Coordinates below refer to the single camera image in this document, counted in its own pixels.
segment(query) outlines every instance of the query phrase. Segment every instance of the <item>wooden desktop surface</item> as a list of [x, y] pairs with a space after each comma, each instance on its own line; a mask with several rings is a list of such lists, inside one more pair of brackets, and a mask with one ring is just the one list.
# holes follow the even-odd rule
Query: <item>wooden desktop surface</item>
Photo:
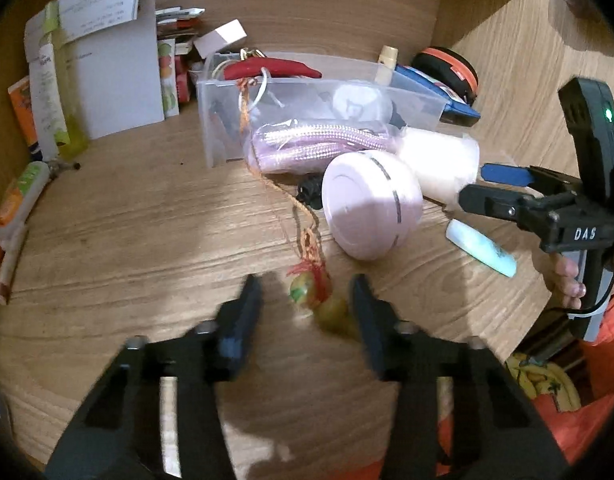
[[[574, 73], [603, 78], [614, 92], [612, 38], [575, 22], [557, 0], [481, 4], [466, 11], [473, 33], [457, 22], [434, 33], [478, 67], [483, 118], [469, 134], [489, 153], [575, 173], [555, 92]], [[317, 479], [382, 455], [396, 388], [373, 377], [359, 344], [320, 333], [292, 307], [285, 273], [297, 259], [280, 227], [295, 233], [291, 208], [242, 163], [204, 167], [194, 105], [97, 140], [79, 160], [82, 170], [52, 183], [30, 217], [12, 301], [0, 308], [0, 389], [25, 452], [47, 460], [127, 337], [181, 335], [256, 273], [265, 307], [253, 355], [236, 382], [218, 387], [239, 476]], [[501, 221], [468, 221], [514, 254], [513, 279], [452, 246], [447, 217], [426, 204], [407, 243], [372, 264], [346, 257], [323, 222], [335, 286], [346, 291], [365, 272], [403, 318], [452, 340], [480, 335], [505, 358], [548, 299], [532, 266], [536, 238]], [[164, 405], [172, 457], [169, 396]]]

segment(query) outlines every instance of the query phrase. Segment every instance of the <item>black object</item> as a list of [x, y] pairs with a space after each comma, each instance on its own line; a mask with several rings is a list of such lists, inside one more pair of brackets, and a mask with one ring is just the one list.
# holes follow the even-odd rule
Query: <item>black object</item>
[[463, 56], [443, 46], [431, 46], [414, 56], [411, 66], [449, 86], [469, 106], [478, 96], [478, 74]]
[[161, 377], [175, 377], [183, 478], [235, 480], [213, 384], [241, 370], [261, 305], [260, 280], [248, 276], [240, 298], [183, 337], [129, 339], [58, 441], [47, 478], [173, 479], [162, 468], [159, 394]]
[[558, 92], [567, 129], [574, 139], [580, 178], [536, 166], [504, 170], [544, 195], [471, 184], [459, 194], [460, 206], [479, 215], [516, 222], [540, 237], [546, 253], [576, 253], [586, 286], [582, 310], [564, 309], [577, 337], [594, 340], [614, 280], [614, 102], [606, 83], [573, 78]]
[[364, 275], [352, 304], [369, 362], [401, 384], [381, 480], [436, 478], [437, 379], [453, 379], [450, 473], [443, 479], [558, 479], [567, 468], [531, 401], [478, 338], [433, 338], [376, 299]]
[[305, 177], [298, 186], [296, 200], [312, 209], [322, 209], [322, 173]]

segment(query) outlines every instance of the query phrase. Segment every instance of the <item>transparent storage container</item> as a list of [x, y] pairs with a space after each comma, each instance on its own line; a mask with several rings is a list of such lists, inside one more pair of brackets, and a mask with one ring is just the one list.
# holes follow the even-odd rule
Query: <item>transparent storage container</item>
[[[322, 79], [272, 78], [265, 95], [250, 112], [252, 129], [265, 124], [291, 119], [341, 119], [333, 106], [337, 89], [343, 85], [376, 89], [391, 101], [391, 119], [386, 122], [398, 127], [411, 126], [435, 130], [447, 100], [427, 88], [378, 63], [320, 54], [266, 52], [270, 57], [293, 59], [322, 73]], [[227, 59], [239, 59], [238, 54], [214, 54], [207, 59], [202, 78], [196, 84], [200, 123], [208, 167], [237, 160], [242, 155], [239, 90], [236, 81], [212, 78], [214, 69]], [[250, 88], [250, 102], [260, 85]]]

